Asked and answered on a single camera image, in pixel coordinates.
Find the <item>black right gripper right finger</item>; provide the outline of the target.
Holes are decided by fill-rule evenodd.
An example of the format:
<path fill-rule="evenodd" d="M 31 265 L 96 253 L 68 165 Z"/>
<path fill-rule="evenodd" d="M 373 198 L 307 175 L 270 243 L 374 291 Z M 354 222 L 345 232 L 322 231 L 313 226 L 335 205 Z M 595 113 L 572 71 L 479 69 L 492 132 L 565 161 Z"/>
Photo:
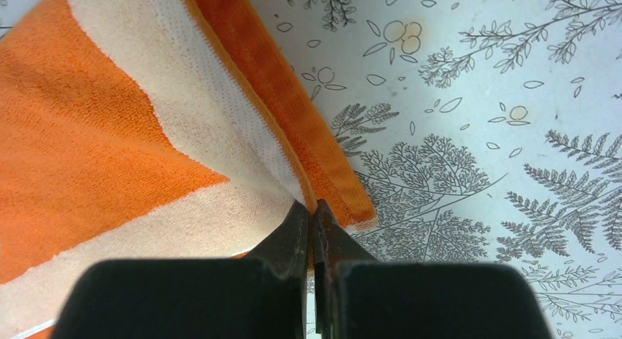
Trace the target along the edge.
<path fill-rule="evenodd" d="M 381 262 L 313 216 L 315 328 L 323 338 L 550 338 L 520 273 L 493 263 Z"/>

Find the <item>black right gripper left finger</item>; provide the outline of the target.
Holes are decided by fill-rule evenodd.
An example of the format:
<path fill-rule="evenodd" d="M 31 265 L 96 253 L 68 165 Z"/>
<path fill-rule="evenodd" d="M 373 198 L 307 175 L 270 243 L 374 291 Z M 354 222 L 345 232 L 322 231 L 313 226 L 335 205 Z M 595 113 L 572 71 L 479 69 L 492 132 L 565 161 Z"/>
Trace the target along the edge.
<path fill-rule="evenodd" d="M 304 338 L 307 228 L 292 204 L 242 258 L 109 259 L 78 279 L 53 338 Z"/>

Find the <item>orange and cream towel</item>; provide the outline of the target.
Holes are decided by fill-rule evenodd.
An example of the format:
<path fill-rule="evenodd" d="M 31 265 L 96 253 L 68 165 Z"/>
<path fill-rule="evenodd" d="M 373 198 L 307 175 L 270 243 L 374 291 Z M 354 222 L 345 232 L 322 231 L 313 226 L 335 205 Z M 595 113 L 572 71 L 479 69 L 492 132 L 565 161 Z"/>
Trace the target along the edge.
<path fill-rule="evenodd" d="M 249 0 L 42 0 L 1 40 L 1 336 L 109 258 L 240 256 L 376 212 Z"/>

